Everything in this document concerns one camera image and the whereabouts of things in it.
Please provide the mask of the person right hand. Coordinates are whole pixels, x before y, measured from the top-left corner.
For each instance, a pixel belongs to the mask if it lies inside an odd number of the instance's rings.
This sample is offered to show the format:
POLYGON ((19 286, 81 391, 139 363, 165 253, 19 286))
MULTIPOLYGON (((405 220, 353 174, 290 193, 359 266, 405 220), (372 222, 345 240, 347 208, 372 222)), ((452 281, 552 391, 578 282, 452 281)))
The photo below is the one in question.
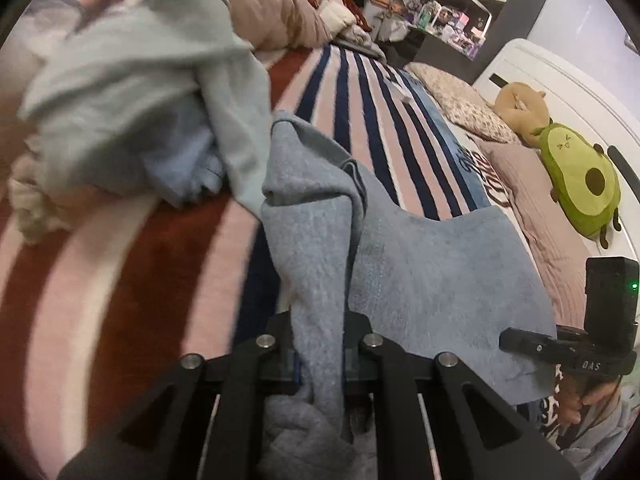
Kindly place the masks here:
POLYGON ((565 373, 558 367, 560 378, 556 381, 559 390, 554 397, 558 402, 556 414, 558 423, 567 428, 579 425, 582 422, 580 414, 584 408, 594 406, 597 417, 593 419, 593 425, 604 422, 620 403, 620 378, 612 382, 600 382, 594 387, 587 388, 582 385, 582 378, 565 373))

